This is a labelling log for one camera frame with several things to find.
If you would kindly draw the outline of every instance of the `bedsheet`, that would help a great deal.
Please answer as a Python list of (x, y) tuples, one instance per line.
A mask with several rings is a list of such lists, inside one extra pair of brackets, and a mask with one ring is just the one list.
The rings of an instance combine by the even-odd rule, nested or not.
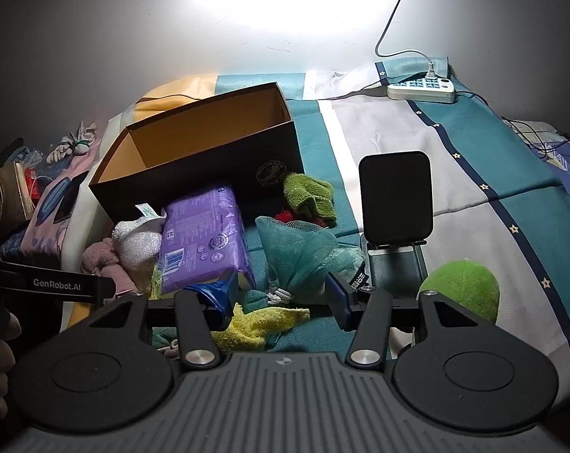
[[(379, 62), (348, 74), (186, 77), (151, 90), (111, 124), (117, 135), (129, 123), (191, 97), (277, 81), (289, 99), (305, 172), (334, 185), (333, 232), (349, 243), (358, 243), (362, 232), (360, 159), (424, 151), (432, 165), (434, 192), (434, 232), (424, 247), (428, 271), (464, 258), (486, 265), (501, 290), (497, 324), (552, 360), (560, 377), (557, 402), (570, 398), (570, 198), (559, 178), (475, 97), (460, 96), (452, 105), (370, 95), (323, 100), (413, 74), (411, 68), (392, 77), (388, 68), (388, 62)], [(110, 129), (106, 134), (113, 134)], [(246, 237), (262, 288), (265, 262), (254, 228), (248, 227)], [(283, 334), (275, 349), (302, 347), (341, 355), (352, 334), (323, 318)]]

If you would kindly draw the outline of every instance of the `red cloth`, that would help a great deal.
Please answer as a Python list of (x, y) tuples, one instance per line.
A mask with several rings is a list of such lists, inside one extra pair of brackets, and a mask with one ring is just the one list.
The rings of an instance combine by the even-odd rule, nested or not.
[(318, 225), (321, 228), (327, 228), (327, 224), (320, 218), (313, 218), (311, 220), (307, 220), (304, 217), (298, 216), (293, 211), (289, 210), (282, 210), (279, 214), (275, 215), (275, 220), (279, 220), (280, 222), (283, 223), (289, 223), (295, 220), (299, 220), (303, 222), (314, 223), (315, 225)]

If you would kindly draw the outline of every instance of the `circular pad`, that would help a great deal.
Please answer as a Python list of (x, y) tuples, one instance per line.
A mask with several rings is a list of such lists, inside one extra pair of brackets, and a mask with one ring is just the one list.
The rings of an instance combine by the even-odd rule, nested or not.
[(18, 408), (61, 433), (91, 434), (131, 424), (172, 385), (163, 355), (120, 328), (74, 327), (18, 361), (9, 377)]
[(86, 393), (108, 387), (119, 378), (120, 371), (120, 362), (106, 354), (73, 354), (56, 364), (52, 380), (64, 390)]
[(457, 354), (444, 364), (447, 378), (460, 387), (492, 391), (513, 380), (513, 365), (501, 356), (479, 351)]
[(558, 376), (540, 352), (495, 326), (431, 328), (394, 365), (393, 384), (434, 422), (468, 433), (533, 424), (552, 406)]

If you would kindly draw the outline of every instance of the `black cable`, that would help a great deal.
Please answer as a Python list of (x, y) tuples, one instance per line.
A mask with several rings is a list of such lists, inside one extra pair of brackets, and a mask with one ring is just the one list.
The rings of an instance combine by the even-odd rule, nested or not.
[(201, 99), (198, 99), (196, 97), (191, 97), (190, 95), (187, 95), (185, 93), (170, 93), (169, 95), (163, 95), (162, 97), (142, 97), (136, 103), (140, 104), (141, 102), (150, 102), (151, 100), (167, 99), (168, 97), (186, 97), (187, 99), (191, 99), (191, 100), (201, 100)]
[[(522, 122), (521, 120), (511, 120), (511, 119), (507, 119), (506, 117), (501, 116), (501, 119), (506, 120), (507, 122), (509, 122), (513, 128), (515, 129), (515, 133), (518, 134), (519, 136), (523, 137), (525, 142), (527, 143), (527, 147), (532, 147), (535, 150), (543, 153), (543, 156), (540, 157), (541, 160), (544, 160), (545, 158), (547, 158), (547, 154), (551, 153), (553, 151), (556, 151), (556, 148), (559, 148), (562, 145), (565, 145), (566, 143), (570, 143), (570, 139), (565, 139), (564, 141), (559, 142), (556, 146), (553, 146), (551, 148), (547, 148), (547, 145), (544, 143), (544, 141), (541, 139), (541, 137), (538, 135), (538, 133), (550, 133), (552, 131), (535, 131), (535, 129), (528, 123), (526, 122)], [(529, 140), (522, 131), (520, 131), (517, 127), (514, 126), (514, 123), (517, 122), (518, 124), (523, 124), (524, 126), (528, 127), (530, 129), (530, 131), (539, 139), (539, 141), (541, 142), (541, 145), (543, 146), (543, 148), (540, 148), (536, 145), (534, 145), (532, 143), (531, 140)]]
[[(337, 97), (327, 97), (327, 98), (324, 98), (324, 99), (314, 99), (314, 100), (338, 100), (338, 99), (344, 99), (344, 98), (350, 96), (352, 93), (359, 93), (359, 92), (362, 92), (363, 90), (366, 90), (367, 88), (369, 88), (369, 87), (371, 87), (371, 86), (373, 86), (373, 85), (376, 85), (376, 84), (378, 84), (378, 83), (380, 83), (380, 82), (381, 82), (381, 80), (374, 81), (373, 83), (369, 83), (368, 85), (365, 85), (365, 86), (362, 87), (361, 89), (353, 90), (352, 92), (348, 92), (348, 93), (346, 93), (346, 94), (344, 94), (344, 95), (338, 95)], [(285, 100), (298, 100), (298, 99), (289, 98), (289, 99), (285, 99)]]
[(487, 107), (490, 107), (490, 105), (488, 105), (488, 102), (486, 101), (486, 99), (482, 95), (477, 94), (476, 92), (471, 92), (470, 90), (457, 90), (457, 93), (469, 93), (471, 95), (475, 95), (482, 102), (484, 102), (484, 105), (486, 105)]

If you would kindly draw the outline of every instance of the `yellow towel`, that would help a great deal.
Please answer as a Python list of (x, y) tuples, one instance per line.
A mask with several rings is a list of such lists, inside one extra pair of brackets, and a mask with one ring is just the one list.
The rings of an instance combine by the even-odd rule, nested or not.
[(233, 308), (233, 319), (223, 332), (212, 332), (216, 345), (224, 353), (262, 351), (266, 336), (289, 330), (310, 319), (308, 308), (268, 307), (243, 313), (239, 303)]

